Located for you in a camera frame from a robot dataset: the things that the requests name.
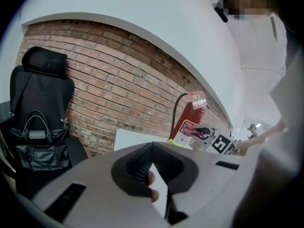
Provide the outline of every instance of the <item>red brick wall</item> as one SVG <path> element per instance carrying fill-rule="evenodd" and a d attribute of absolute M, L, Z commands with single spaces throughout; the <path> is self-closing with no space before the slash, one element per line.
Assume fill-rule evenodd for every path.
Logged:
<path fill-rule="evenodd" d="M 56 20 L 31 25 L 19 49 L 37 45 L 68 55 L 75 83 L 68 106 L 71 134 L 90 155 L 113 150 L 117 128 L 168 137 L 172 110 L 184 92 L 209 98 L 203 122 L 227 131 L 230 124 L 206 89 L 181 64 L 125 30 L 90 21 Z M 188 99 L 177 108 L 179 117 Z"/>

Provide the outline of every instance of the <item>bag handle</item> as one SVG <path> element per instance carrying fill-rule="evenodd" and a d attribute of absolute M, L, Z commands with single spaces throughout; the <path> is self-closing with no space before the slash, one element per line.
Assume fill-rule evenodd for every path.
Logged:
<path fill-rule="evenodd" d="M 39 116 L 39 115 L 34 115 L 34 116 L 29 117 L 33 112 L 38 112 L 38 113 L 40 113 L 42 117 Z M 39 110 L 33 110 L 33 111 L 28 115 L 28 120 L 27 120 L 27 122 L 25 123 L 25 126 L 24 126 L 23 131 L 22 131 L 22 136 L 23 136 L 23 138 L 26 139 L 26 140 L 28 139 L 28 133 L 29 133 L 29 131 L 28 131 L 28 129 L 27 129 L 27 126 L 28 126 L 28 123 L 30 122 L 30 120 L 32 120 L 32 119 L 35 118 L 35 117 L 39 118 L 39 119 L 44 123 L 44 125 L 45 125 L 45 127 L 46 127 L 46 129 L 47 129 L 47 140 L 48 140 L 49 143 L 51 143 L 51 142 L 52 142 L 51 130 L 50 130 L 49 126 L 48 126 L 48 122 L 47 122 L 45 116 L 44 116 Z"/>
<path fill-rule="evenodd" d="M 29 120 L 29 118 L 33 115 L 33 113 L 39 113 L 40 114 L 40 117 L 44 120 L 44 122 L 46 123 L 47 127 L 49 128 L 49 124 L 48 124 L 48 121 L 46 119 L 46 117 L 43 115 L 43 113 L 39 110 L 32 110 L 29 114 L 28 114 L 28 117 L 27 117 L 27 121 Z"/>

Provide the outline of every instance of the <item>chair headrest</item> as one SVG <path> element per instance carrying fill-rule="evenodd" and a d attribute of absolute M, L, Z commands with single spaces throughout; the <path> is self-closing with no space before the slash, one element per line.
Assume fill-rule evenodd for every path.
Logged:
<path fill-rule="evenodd" d="M 32 47 L 24 54 L 22 65 L 34 72 L 52 76 L 64 76 L 67 55 L 41 47 Z"/>

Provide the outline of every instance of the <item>black cable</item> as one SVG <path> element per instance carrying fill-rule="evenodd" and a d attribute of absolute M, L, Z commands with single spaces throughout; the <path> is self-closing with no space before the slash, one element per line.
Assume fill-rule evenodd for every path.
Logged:
<path fill-rule="evenodd" d="M 177 98 L 177 100 L 176 100 L 176 102 L 175 102 L 174 109 L 173 109 L 173 116 L 172 116 L 172 126 L 171 126 L 171 132 L 170 132 L 169 139 L 171 139 L 171 138 L 172 138 L 172 135 L 173 135 L 174 124 L 175 124 L 175 114 L 176 114 L 177 106 L 178 106 L 178 104 L 179 104 L 180 99 L 181 99 L 183 96 L 185 96 L 186 94 L 187 94 L 187 93 L 181 94 L 181 95 Z"/>

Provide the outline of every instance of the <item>hand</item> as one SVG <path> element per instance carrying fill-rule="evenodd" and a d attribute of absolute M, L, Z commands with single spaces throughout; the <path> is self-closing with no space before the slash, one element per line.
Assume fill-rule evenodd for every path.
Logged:
<path fill-rule="evenodd" d="M 148 183 L 147 183 L 147 186 L 151 186 L 153 183 L 155 182 L 155 175 L 153 172 L 149 172 L 149 175 L 148 175 Z M 155 201 L 157 201 L 160 197 L 160 194 L 157 190 L 152 190 L 152 203 L 154 203 Z"/>

